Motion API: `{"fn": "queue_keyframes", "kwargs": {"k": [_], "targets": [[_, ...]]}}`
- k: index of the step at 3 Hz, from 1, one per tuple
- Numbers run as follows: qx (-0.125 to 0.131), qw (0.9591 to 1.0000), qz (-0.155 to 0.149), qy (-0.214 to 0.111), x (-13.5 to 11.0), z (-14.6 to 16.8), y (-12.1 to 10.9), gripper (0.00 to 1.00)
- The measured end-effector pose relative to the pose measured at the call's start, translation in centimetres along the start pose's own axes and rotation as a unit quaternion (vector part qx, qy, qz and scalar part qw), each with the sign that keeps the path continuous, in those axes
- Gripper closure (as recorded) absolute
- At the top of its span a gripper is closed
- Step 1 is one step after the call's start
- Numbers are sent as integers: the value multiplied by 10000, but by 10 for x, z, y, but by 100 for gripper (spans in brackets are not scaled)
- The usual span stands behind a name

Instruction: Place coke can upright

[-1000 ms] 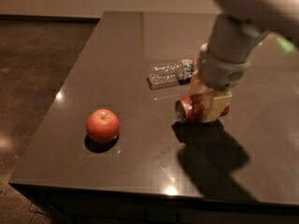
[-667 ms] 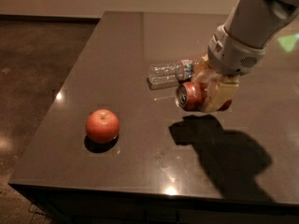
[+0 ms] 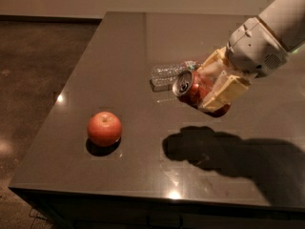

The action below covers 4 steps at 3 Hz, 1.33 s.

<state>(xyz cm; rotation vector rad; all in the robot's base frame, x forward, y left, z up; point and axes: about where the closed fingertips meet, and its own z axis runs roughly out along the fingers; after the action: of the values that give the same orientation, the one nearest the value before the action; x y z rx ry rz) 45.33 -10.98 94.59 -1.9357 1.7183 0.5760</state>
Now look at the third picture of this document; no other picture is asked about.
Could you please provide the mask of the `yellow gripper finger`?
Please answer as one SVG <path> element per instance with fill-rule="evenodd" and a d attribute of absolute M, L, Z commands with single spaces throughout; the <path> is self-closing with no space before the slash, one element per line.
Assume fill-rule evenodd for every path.
<path fill-rule="evenodd" d="M 212 90 L 198 103 L 202 112 L 214 113 L 249 90 L 251 82 L 245 77 L 222 71 Z"/>
<path fill-rule="evenodd" d="M 202 79 L 216 80 L 227 75 L 229 61 L 226 57 L 226 48 L 215 50 L 196 70 Z"/>

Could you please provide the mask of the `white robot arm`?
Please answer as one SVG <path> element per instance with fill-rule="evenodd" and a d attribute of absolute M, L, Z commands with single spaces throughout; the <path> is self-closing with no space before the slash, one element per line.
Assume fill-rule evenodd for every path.
<path fill-rule="evenodd" d="M 200 99 L 204 113 L 225 109 L 243 95 L 255 78 L 286 64 L 305 42 L 305 0 L 274 0 L 258 16 L 234 31 L 227 46 L 213 52 L 198 71 L 213 88 Z"/>

